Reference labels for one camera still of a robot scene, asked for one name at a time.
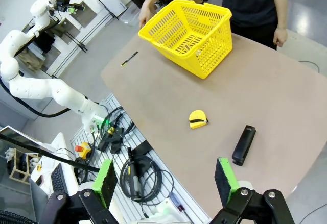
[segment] pen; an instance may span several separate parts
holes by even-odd
[[[173,192],[169,193],[169,198],[174,203],[174,205],[176,206],[176,208],[180,212],[182,212],[183,214],[185,214],[186,217],[190,220],[190,222],[193,223],[192,220],[191,220],[191,218],[189,217],[189,215],[186,213],[184,206],[182,205],[182,203],[177,198],[176,194],[174,194]]]
[[[137,54],[138,52],[135,52],[130,58],[128,58],[125,62],[123,62],[122,64],[121,64],[121,67],[123,67],[123,66],[125,66],[126,65],[126,63],[128,63],[133,57],[135,57],[135,55]]]

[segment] dark t-shirt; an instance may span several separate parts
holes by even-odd
[[[223,0],[231,21],[240,27],[256,27],[277,21],[274,0]]]

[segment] keyboard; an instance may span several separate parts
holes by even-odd
[[[63,171],[60,163],[51,173],[51,181],[52,181],[52,187],[54,192],[68,193],[65,178],[63,177]]]

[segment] basket rim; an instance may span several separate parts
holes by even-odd
[[[148,24],[151,24],[158,16],[160,16],[160,15],[162,15],[162,14],[164,14],[164,13],[166,13],[167,11],[169,11],[170,9],[169,9],[169,7],[168,6],[172,6],[172,5],[174,5],[174,4],[177,4],[177,3],[183,3],[183,4],[190,4],[190,5],[193,5],[193,4],[197,4],[197,3],[195,3],[194,1],[189,1],[189,0],[173,0],[173,1],[171,1],[168,5],[166,5],[165,7],[163,7],[162,9],[160,9],[160,11],[158,11],[144,26],[143,26],[143,28],[141,28],[140,30],[139,30],[139,32],[138,32],[138,36],[139,37],[141,37],[141,38],[143,38],[143,39],[145,39],[145,40],[147,40],[147,41],[149,41],[151,44],[153,44],[153,45],[155,45],[156,47],[159,47],[159,48],[162,48],[162,49],[164,49],[164,50],[166,50],[166,51],[169,51],[170,53],[173,53],[174,55],[177,55],[177,56],[179,56],[179,57],[181,57],[181,58],[187,58],[189,55],[192,55],[192,52],[190,52],[190,51],[188,51],[187,53],[184,53],[184,54],[180,54],[180,53],[176,53],[175,51],[172,51],[172,49],[170,49],[170,48],[168,48],[168,47],[166,47],[166,46],[163,46],[163,44],[159,44],[159,43],[157,43],[157,42],[152,42],[152,39],[153,39],[153,37],[151,37],[151,38],[148,38],[148,37],[145,37],[144,35],[143,35],[143,32],[145,31],[145,27],[148,25]],[[193,45],[192,47],[191,47],[191,49],[190,50],[192,50],[192,49],[195,49],[196,48],[196,46],[198,46],[198,45],[201,45],[203,42],[205,42],[205,41],[207,41],[207,39],[212,35],[212,33],[214,32],[214,31],[216,31],[218,28],[220,28],[221,27],[221,25],[223,25],[224,23],[226,23],[226,21],[227,20],[229,20],[230,18],[231,18],[231,11],[228,9],[228,8],[226,8],[226,7],[222,7],[222,6],[216,6],[216,5],[213,5],[213,4],[210,4],[210,3],[204,3],[203,5],[202,4],[198,4],[198,5],[201,5],[201,7],[210,7],[210,8],[214,8],[214,9],[223,9],[223,10],[225,10],[226,11],[226,14],[222,17],[222,19],[221,19],[221,21],[213,28],[213,29],[211,29],[210,30],[210,32],[209,33],[207,33],[206,34],[206,36],[204,37],[204,38],[202,38],[200,41],[199,41],[199,43],[197,43],[197,44],[195,44],[195,45]]]

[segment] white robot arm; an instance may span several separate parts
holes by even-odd
[[[31,7],[35,26],[27,33],[12,30],[0,44],[0,74],[13,96],[28,99],[44,99],[52,97],[58,104],[70,108],[82,116],[82,123],[89,135],[94,116],[104,118],[106,109],[75,91],[60,79],[32,79],[19,75],[19,66],[14,58],[16,52],[40,31],[50,24],[49,8],[56,0],[37,0]]]

